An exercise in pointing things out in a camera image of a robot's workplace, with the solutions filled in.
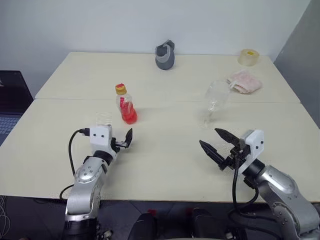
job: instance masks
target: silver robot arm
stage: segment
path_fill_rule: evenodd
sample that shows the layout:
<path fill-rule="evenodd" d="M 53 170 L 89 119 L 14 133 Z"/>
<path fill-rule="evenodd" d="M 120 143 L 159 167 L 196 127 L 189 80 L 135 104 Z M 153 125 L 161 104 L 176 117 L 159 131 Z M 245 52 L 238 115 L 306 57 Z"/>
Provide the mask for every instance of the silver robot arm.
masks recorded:
<path fill-rule="evenodd" d="M 119 147 L 129 147 L 132 132 L 130 129 L 125 141 L 121 142 L 113 137 L 111 125 L 91 127 L 85 133 L 90 137 L 93 156 L 87 156 L 75 172 L 74 186 L 66 204 L 63 240 L 96 239 L 101 189 L 106 174 L 117 158 Z"/>
<path fill-rule="evenodd" d="M 320 240 L 319 214 L 301 195 L 296 182 L 289 175 L 273 166 L 265 166 L 257 159 L 264 150 L 263 131 L 250 130 L 241 138 L 237 138 L 224 129 L 215 130 L 225 141 L 234 145 L 230 151 L 231 155 L 224 159 L 214 147 L 200 141 L 203 150 L 222 171 L 226 167 L 234 169 L 235 161 L 240 161 L 238 172 L 245 176 L 244 182 L 249 187 L 258 188 L 280 225 L 283 238 Z"/>

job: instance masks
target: cable connector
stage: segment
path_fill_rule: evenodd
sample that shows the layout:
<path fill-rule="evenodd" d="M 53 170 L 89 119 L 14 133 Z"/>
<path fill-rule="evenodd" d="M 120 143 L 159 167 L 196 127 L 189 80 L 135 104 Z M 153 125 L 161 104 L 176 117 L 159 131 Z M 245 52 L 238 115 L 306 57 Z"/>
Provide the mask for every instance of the cable connector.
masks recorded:
<path fill-rule="evenodd" d="M 85 135 L 85 136 L 90 136 L 90 128 L 82 128 L 79 130 L 79 133 Z"/>

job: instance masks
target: towel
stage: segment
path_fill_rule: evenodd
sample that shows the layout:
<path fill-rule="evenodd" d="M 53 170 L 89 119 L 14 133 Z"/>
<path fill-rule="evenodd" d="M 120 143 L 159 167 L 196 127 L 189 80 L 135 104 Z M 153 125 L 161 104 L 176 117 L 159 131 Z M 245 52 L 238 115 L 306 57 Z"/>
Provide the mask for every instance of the towel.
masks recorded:
<path fill-rule="evenodd" d="M 226 81 L 231 89 L 235 88 L 242 94 L 252 93 L 262 87 L 262 83 L 246 69 L 235 72 Z"/>

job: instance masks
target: white table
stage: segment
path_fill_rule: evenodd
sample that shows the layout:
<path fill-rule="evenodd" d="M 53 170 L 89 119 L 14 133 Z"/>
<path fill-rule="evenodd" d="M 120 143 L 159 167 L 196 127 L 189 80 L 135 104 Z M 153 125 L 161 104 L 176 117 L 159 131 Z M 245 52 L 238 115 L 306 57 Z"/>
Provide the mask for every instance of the white table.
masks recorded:
<path fill-rule="evenodd" d="M 199 102 L 144 102 L 138 122 L 123 123 L 113 100 L 37 99 L 0 147 L 0 195 L 58 198 L 73 183 L 68 158 L 71 134 L 112 112 L 114 136 L 124 139 L 133 127 L 130 149 L 110 169 L 102 198 L 109 200 L 232 201 L 233 171 L 221 172 L 199 145 L 211 143 L 226 156 L 231 149 L 213 129 L 201 127 Z M 319 130 L 299 103 L 228 103 L 213 128 L 240 136 L 262 129 L 265 150 L 259 157 L 291 175 L 309 201 L 320 201 Z M 77 135 L 75 167 L 91 154 L 88 137 Z M 239 181 L 238 201 L 252 189 Z"/>
<path fill-rule="evenodd" d="M 154 54 L 71 52 L 36 99 L 114 100 L 124 83 L 134 101 L 202 101 L 209 84 L 244 68 L 263 83 L 252 94 L 231 93 L 237 103 L 299 103 L 269 57 L 245 67 L 231 55 L 177 55 L 171 70 L 159 69 Z"/>

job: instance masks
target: yellow bottle cap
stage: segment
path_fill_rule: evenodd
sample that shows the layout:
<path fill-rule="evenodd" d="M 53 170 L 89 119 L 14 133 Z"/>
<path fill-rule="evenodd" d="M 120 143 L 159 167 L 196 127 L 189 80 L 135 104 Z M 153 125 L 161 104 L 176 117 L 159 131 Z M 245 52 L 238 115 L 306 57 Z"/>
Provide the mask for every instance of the yellow bottle cap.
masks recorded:
<path fill-rule="evenodd" d="M 115 92 L 118 95 L 125 95 L 127 93 L 126 86 L 123 83 L 115 85 Z"/>

